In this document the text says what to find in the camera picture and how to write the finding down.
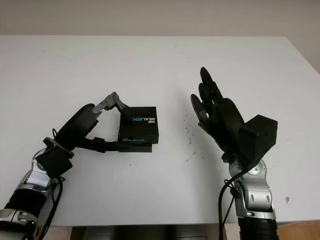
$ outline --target black rectangular module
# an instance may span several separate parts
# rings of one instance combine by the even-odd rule
[[[127,115],[121,114],[118,142],[132,144],[157,144],[159,141],[157,109],[155,106],[129,107]]]

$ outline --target black cable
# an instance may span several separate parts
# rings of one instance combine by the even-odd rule
[[[235,188],[235,186],[233,185],[233,183],[231,183],[230,185],[229,185],[228,187],[230,188],[230,191],[231,191],[232,189]],[[223,225],[223,226],[224,226],[225,223],[226,223],[227,217],[228,217],[229,212],[230,212],[230,210],[231,210],[232,204],[234,203],[234,200],[235,200],[235,196],[232,195],[232,200],[231,200],[231,202],[230,202],[229,208],[228,208],[228,210],[226,211],[226,214],[225,214],[225,216],[224,216],[224,220],[223,220],[223,222],[222,222],[222,225]]]
[[[53,138],[56,138],[57,130],[55,130],[54,128],[52,128],[52,135],[53,135]]]
[[[59,200],[61,198],[61,195],[62,195],[62,191],[63,191],[63,181],[66,180],[64,177],[62,176],[59,176],[59,177],[56,177],[53,179],[54,180],[57,180],[58,183],[56,182],[53,182],[51,184],[51,187],[52,187],[52,192],[51,192],[51,197],[52,197],[52,201],[53,201],[53,206],[52,206],[52,209],[49,213],[49,216],[47,218],[47,220],[45,221],[45,224],[43,226],[43,229],[42,229],[42,232],[39,236],[39,240],[43,240],[45,235],[47,234],[48,230],[49,230],[49,227],[51,225],[51,222],[54,218],[54,215],[55,215],[55,212],[57,210],[57,207],[58,207],[58,203],[59,203]],[[58,195],[55,199],[55,196],[54,196],[54,193],[55,193],[55,189],[56,187],[59,185],[59,192],[58,192]]]
[[[232,178],[230,178],[227,182],[225,182],[225,184],[223,185],[223,187],[221,188],[220,194],[219,194],[219,199],[218,199],[218,216],[219,216],[219,240],[223,240],[224,239],[224,223],[223,223],[223,219],[222,219],[222,197],[224,196],[224,192],[227,189],[227,187],[229,187],[229,185],[235,181],[237,178],[241,177],[243,174],[247,173],[247,170],[241,171],[238,174],[236,174],[235,176],[233,176]]]
[[[232,204],[234,203],[234,200],[235,200],[235,197],[232,196],[232,200],[231,200],[231,202],[230,202],[229,208],[228,208],[228,210],[226,211],[226,214],[225,214],[225,216],[224,216],[224,220],[223,220],[223,222],[222,222],[222,225],[223,225],[223,226],[224,226],[225,223],[226,223],[227,217],[228,217],[229,212],[230,212],[230,210],[231,210]]]

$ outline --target white wall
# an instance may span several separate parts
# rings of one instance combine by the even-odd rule
[[[319,0],[0,0],[0,34],[284,36],[320,72]]]

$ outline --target robotic arm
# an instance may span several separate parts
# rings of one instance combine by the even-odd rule
[[[116,107],[127,119],[132,120],[129,107],[120,101],[116,92],[108,95],[98,105],[83,106],[55,135],[46,137],[46,148],[38,151],[32,158],[31,170],[26,173],[15,189],[4,209],[0,210],[1,240],[32,240],[38,223],[38,216],[52,194],[53,208],[44,225],[39,239],[43,239],[55,214],[63,190],[63,173],[72,167],[70,159],[76,147],[105,153],[106,151],[145,152],[150,143],[107,142],[102,138],[87,139],[87,134],[98,123],[102,110]],[[59,186],[54,199],[53,191]]]
[[[223,239],[222,197],[227,187],[235,198],[242,240],[277,240],[276,214],[266,181],[267,166],[262,157],[276,144],[278,122],[257,115],[244,122],[236,105],[223,98],[208,71],[200,71],[200,98],[191,102],[198,125],[212,136],[229,164],[231,179],[222,187],[219,200],[219,240]]]

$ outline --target white table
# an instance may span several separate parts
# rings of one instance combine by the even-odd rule
[[[229,173],[190,102],[202,66],[245,121],[278,121],[264,158],[277,220],[320,219],[320,76],[283,37],[0,36],[0,207],[52,128],[116,91],[129,106],[157,107],[159,144],[75,149],[52,225],[216,223]],[[88,137],[116,140],[119,112],[98,120]],[[228,220],[237,221],[233,208]]]

